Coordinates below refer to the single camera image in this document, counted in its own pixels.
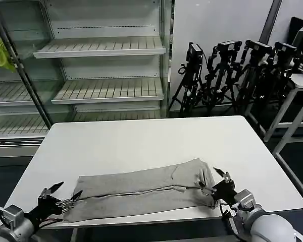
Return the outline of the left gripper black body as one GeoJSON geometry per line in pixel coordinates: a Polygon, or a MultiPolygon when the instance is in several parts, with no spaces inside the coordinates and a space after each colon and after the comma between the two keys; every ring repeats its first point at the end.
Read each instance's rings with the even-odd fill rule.
{"type": "Polygon", "coordinates": [[[39,197],[37,206],[29,212],[29,220],[34,229],[40,229],[40,225],[45,222],[51,215],[62,214],[62,200],[59,200],[51,195],[39,197]]]}

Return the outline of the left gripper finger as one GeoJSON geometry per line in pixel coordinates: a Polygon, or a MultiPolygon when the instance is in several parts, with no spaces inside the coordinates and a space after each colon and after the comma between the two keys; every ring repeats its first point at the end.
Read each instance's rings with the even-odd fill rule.
{"type": "Polygon", "coordinates": [[[82,191],[78,191],[71,198],[57,202],[57,207],[61,213],[65,213],[74,207],[75,202],[80,198],[82,191]]]}
{"type": "Polygon", "coordinates": [[[43,191],[41,192],[39,198],[45,199],[47,196],[56,192],[63,185],[63,183],[64,182],[62,181],[62,182],[52,185],[50,188],[44,188],[43,191]]]}

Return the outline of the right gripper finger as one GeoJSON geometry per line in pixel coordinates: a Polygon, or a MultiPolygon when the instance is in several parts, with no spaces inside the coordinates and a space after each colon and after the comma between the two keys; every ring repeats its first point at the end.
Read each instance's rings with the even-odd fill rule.
{"type": "Polygon", "coordinates": [[[213,169],[217,172],[218,175],[220,175],[224,181],[226,182],[229,182],[230,181],[230,174],[229,172],[224,172],[223,170],[221,169],[218,169],[218,168],[215,168],[213,167],[213,169]]]}
{"type": "Polygon", "coordinates": [[[205,182],[196,181],[195,185],[196,185],[196,188],[200,189],[202,191],[202,193],[204,193],[204,194],[214,194],[216,192],[215,188],[211,188],[211,187],[207,186],[207,184],[205,182]]]}

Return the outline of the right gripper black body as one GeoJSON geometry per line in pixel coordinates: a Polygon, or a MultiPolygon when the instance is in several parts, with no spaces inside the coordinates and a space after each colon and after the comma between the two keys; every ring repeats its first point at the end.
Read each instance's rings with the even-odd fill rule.
{"type": "Polygon", "coordinates": [[[215,191],[212,193],[212,197],[215,201],[223,200],[224,202],[235,202],[234,197],[236,195],[236,191],[234,190],[235,183],[233,180],[230,180],[228,182],[222,180],[213,186],[213,189],[215,191]]]}

